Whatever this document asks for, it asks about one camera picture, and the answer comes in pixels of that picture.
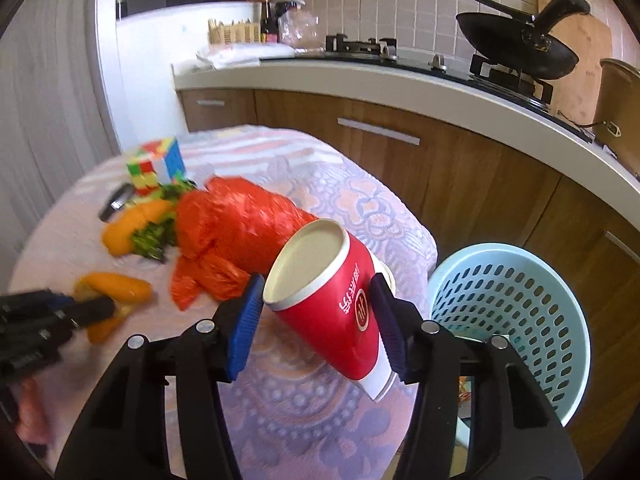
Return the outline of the person's left hand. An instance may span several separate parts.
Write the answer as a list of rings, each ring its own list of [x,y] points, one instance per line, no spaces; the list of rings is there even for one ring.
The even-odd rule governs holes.
[[[23,442],[48,445],[51,440],[50,425],[44,411],[40,389],[33,377],[24,379],[18,400],[16,433]]]

